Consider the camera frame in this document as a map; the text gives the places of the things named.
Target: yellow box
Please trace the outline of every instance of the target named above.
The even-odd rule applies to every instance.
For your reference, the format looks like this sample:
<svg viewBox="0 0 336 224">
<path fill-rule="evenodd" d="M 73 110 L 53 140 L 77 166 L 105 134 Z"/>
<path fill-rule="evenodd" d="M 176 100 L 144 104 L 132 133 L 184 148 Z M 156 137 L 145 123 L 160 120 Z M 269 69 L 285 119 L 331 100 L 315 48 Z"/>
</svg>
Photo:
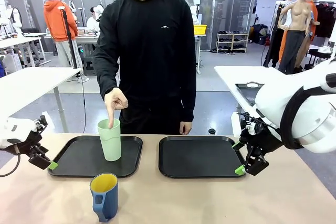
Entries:
<svg viewBox="0 0 336 224">
<path fill-rule="evenodd" d="M 206 30 L 206 25 L 194 25 L 195 35 L 204 35 Z"/>
</svg>

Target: orange garment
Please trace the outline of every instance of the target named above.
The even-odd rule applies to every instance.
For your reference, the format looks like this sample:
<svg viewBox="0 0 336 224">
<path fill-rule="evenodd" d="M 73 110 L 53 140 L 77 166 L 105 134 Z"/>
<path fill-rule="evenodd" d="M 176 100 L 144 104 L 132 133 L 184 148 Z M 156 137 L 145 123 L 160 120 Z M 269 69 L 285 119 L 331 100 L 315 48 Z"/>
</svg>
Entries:
<svg viewBox="0 0 336 224">
<path fill-rule="evenodd" d="M 282 37 L 282 41 L 281 41 L 281 47 L 280 47 L 280 51 L 279 51 L 279 62 L 281 62 L 282 55 L 284 54 L 283 51 L 284 51 L 285 45 L 286 45 L 286 36 L 287 36 L 287 30 L 285 30 L 285 32 L 283 33 L 283 37 Z"/>
<path fill-rule="evenodd" d="M 50 30 L 51 36 L 56 42 L 68 40 L 63 13 L 57 9 L 64 6 L 68 16 L 68 23 L 71 32 L 71 38 L 74 40 L 78 35 L 77 25 L 72 15 L 70 7 L 61 0 L 49 0 L 44 4 L 44 18 Z"/>
<path fill-rule="evenodd" d="M 317 18 L 318 18 L 318 11 L 317 11 L 316 5 L 314 4 L 313 1 L 307 1 L 307 3 L 310 4 L 310 9 L 311 9 L 312 12 L 313 12 L 314 20 L 317 21 Z M 316 25 L 311 24 L 311 26 L 310 26 L 310 31 L 313 32 L 313 35 L 311 36 L 310 41 L 313 41 L 314 36 L 315 36 L 315 31 L 316 31 Z"/>
</svg>

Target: man in black shirt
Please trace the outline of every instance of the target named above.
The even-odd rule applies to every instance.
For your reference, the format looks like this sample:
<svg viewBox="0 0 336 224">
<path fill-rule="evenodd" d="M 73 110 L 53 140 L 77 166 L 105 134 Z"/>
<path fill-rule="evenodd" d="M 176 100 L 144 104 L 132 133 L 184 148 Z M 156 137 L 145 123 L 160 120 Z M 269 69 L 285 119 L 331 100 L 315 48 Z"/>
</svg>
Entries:
<svg viewBox="0 0 336 224">
<path fill-rule="evenodd" d="M 116 0 L 100 19 L 94 67 L 110 127 L 123 134 L 188 134 L 196 97 L 196 56 L 184 0 Z M 120 58 L 119 88 L 115 76 Z"/>
</svg>

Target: light green tumbler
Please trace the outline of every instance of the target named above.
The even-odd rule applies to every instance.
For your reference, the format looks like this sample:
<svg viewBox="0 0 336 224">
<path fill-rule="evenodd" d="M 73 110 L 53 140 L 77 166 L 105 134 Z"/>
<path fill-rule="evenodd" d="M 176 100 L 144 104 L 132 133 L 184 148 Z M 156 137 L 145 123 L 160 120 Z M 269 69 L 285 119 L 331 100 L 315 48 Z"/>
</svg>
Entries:
<svg viewBox="0 0 336 224">
<path fill-rule="evenodd" d="M 105 119 L 98 123 L 98 133 L 104 156 L 107 161 L 116 161 L 121 157 L 120 121 L 114 119 L 113 128 L 109 128 L 109 120 Z"/>
</svg>

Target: shoe rack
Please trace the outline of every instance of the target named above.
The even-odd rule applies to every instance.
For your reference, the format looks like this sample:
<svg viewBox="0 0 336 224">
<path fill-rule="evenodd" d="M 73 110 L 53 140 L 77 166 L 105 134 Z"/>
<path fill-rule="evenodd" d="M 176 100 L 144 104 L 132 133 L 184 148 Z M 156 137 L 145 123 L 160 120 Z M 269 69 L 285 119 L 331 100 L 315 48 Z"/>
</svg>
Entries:
<svg viewBox="0 0 336 224">
<path fill-rule="evenodd" d="M 219 41 L 220 39 L 230 39 L 230 41 Z M 220 51 L 230 51 L 230 50 L 242 50 L 246 52 L 247 49 L 247 43 L 248 43 L 248 34 L 217 34 L 216 39 L 216 50 L 217 52 Z M 236 44 L 244 44 L 244 48 L 234 48 Z"/>
</svg>

